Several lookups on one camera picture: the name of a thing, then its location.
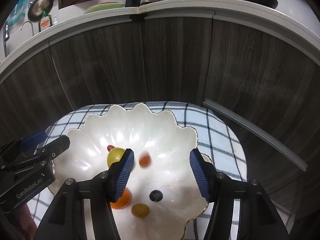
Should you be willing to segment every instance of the faucet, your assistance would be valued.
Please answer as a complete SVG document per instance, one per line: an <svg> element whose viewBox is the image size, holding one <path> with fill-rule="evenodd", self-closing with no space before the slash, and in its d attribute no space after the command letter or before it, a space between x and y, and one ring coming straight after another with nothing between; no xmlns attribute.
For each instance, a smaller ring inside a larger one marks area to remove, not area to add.
<svg viewBox="0 0 320 240"><path fill-rule="evenodd" d="M3 47L4 47L4 56L5 56L5 57L7 57L7 55L8 55L6 41L7 41L9 38L10 38L9 26L8 26L7 22L5 22L4 28L3 28Z"/></svg>
<svg viewBox="0 0 320 240"><path fill-rule="evenodd" d="M22 27L24 26L24 24L25 24L25 23L30 23L30 24L31 24L31 28L32 28L32 36L34 36L34 35L35 35L35 33L34 33L34 31L33 31L33 25L32 25L32 22L30 22L30 21L26 21L26 22L24 22L24 23L23 23L23 25L21 26L21 29L20 29L20 30L22 31Z"/></svg>

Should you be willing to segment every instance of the orange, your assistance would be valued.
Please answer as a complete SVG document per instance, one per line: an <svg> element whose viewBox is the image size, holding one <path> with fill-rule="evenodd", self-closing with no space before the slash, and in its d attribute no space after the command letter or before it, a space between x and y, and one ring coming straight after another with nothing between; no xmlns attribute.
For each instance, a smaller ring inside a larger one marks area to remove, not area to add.
<svg viewBox="0 0 320 240"><path fill-rule="evenodd" d="M146 168L150 165L151 163L151 157L150 154L148 152L143 153L140 157L139 157L139 165L142 168Z"/></svg>
<svg viewBox="0 0 320 240"><path fill-rule="evenodd" d="M125 208L130 203L130 200L131 193L127 188L125 188L122 197L120 197L116 203L110 202L110 206L114 209Z"/></svg>

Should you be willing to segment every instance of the kitchen counter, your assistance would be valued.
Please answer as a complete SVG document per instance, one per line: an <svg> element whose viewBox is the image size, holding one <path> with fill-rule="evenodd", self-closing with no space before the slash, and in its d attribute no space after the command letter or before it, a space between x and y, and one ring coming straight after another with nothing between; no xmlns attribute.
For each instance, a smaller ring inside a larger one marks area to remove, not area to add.
<svg viewBox="0 0 320 240"><path fill-rule="evenodd" d="M275 36L320 65L320 38L308 27L274 9L242 0L169 0L140 7L98 11L54 25L16 48L0 64L0 84L39 51L72 35L116 23L160 17L204 17L246 25Z"/></svg>

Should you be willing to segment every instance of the dish soap bottle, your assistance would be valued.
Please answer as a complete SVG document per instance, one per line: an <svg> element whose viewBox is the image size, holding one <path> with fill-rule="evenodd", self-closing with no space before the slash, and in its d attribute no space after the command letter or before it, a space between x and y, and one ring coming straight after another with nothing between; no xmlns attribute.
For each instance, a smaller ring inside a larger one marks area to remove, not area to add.
<svg viewBox="0 0 320 240"><path fill-rule="evenodd" d="M45 12L47 8L43 8L42 18L38 21L39 32L52 26L51 15Z"/></svg>

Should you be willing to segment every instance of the countertop edge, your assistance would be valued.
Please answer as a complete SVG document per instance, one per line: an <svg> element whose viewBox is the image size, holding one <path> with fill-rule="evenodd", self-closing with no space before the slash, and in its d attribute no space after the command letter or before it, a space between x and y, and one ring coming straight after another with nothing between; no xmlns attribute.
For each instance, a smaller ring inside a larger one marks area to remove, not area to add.
<svg viewBox="0 0 320 240"><path fill-rule="evenodd" d="M125 7L109 9L104 11L93 12L90 14L84 14L61 23L58 23L38 34L31 37L19 47L17 47L12 53L10 53L1 63L0 63L0 75L6 70L6 68L17 60L20 56L26 53L29 49L36 47L42 41L47 40L53 35L60 33L62 31L71 29L77 25L81 25L90 21L95 21L104 18L119 17L119 16L129 16L134 14L148 14L152 12L165 11L168 9L179 9L179 8L202 8L206 10L223 9L228 11L236 11L244 13L248 16L258 17L277 25L280 25L287 30L295 33L300 38L307 41L310 45L316 48L320 54L320 38L312 32L310 29L297 22L296 20L290 18L289 16L276 11L274 9L262 6L260 4L255 4L243 0L165 0L159 1L157 3L151 3L143 5L140 7Z"/></svg>

